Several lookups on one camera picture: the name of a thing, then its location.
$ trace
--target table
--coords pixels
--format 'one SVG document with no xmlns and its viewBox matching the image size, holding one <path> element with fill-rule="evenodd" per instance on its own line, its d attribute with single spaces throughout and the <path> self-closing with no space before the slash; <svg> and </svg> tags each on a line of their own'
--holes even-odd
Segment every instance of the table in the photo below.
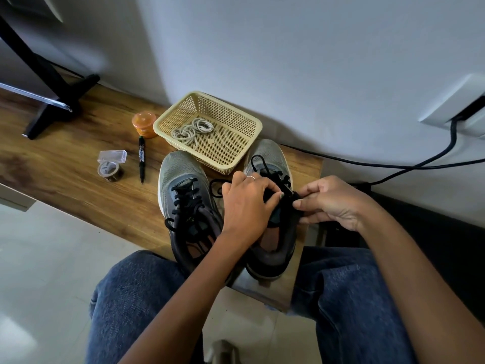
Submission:
<svg viewBox="0 0 485 364">
<path fill-rule="evenodd" d="M 161 162 L 174 148 L 161 137 L 146 140 L 141 184 L 138 135 L 131 125 L 131 117 L 139 111 L 161 115 L 166 108 L 101 85 L 88 91 L 81 105 L 80 117 L 54 123 L 30 141 L 21 134 L 39 103 L 0 89 L 0 183 L 173 260 L 157 187 Z M 116 183 L 97 174 L 99 152 L 112 149 L 128 153 L 122 165 L 124 177 Z M 284 146 L 282 150 L 294 188 L 320 176 L 321 158 Z M 221 177 L 205 171 L 209 178 Z M 305 235 L 306 227 L 299 226 L 294 257 L 270 288 L 246 278 L 244 271 L 232 287 L 282 311 L 288 309 Z"/>
</svg>

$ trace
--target roll of adhesive tape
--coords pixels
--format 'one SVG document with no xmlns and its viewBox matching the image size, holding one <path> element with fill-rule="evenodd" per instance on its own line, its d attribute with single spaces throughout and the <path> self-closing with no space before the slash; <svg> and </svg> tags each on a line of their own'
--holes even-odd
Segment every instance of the roll of adhesive tape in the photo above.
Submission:
<svg viewBox="0 0 485 364">
<path fill-rule="evenodd" d="M 98 175 L 107 181 L 118 181 L 123 176 L 123 170 L 116 162 L 106 161 L 98 166 Z"/>
</svg>

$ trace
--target floor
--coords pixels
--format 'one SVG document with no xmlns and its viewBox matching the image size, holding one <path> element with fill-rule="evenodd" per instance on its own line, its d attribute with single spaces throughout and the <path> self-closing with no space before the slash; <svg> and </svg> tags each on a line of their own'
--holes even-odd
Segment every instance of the floor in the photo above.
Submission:
<svg viewBox="0 0 485 364">
<path fill-rule="evenodd" d="M 139 248 L 44 203 L 0 205 L 0 363 L 82 363 L 91 293 L 112 265 Z M 243 363 L 321 363 L 315 323 L 266 309 L 229 288 L 204 326 Z"/>
</svg>

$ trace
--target yellow basket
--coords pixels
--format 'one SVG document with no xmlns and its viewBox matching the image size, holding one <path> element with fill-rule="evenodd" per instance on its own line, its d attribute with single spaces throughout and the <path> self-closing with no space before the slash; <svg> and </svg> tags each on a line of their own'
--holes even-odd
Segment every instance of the yellow basket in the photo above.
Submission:
<svg viewBox="0 0 485 364">
<path fill-rule="evenodd" d="M 171 137 L 172 129 L 202 117 L 214 125 L 208 134 L 196 134 L 195 142 L 186 146 Z M 229 175 L 243 158 L 263 125 L 256 117 L 203 92 L 190 92 L 170 107 L 154 123 L 155 133 L 171 146 L 189 152 L 211 169 Z"/>
</svg>

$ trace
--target denim fabric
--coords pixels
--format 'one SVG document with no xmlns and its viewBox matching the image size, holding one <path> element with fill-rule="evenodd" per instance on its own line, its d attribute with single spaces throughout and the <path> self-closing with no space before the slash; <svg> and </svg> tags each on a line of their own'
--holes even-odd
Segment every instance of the denim fabric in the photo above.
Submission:
<svg viewBox="0 0 485 364">
<path fill-rule="evenodd" d="M 138 251 L 100 281 L 90 305 L 87 364 L 116 364 L 184 277 L 176 263 Z M 322 362 L 416 362 L 370 251 L 305 247 L 292 310 L 317 322 Z M 192 363 L 203 362 L 202 335 Z"/>
</svg>

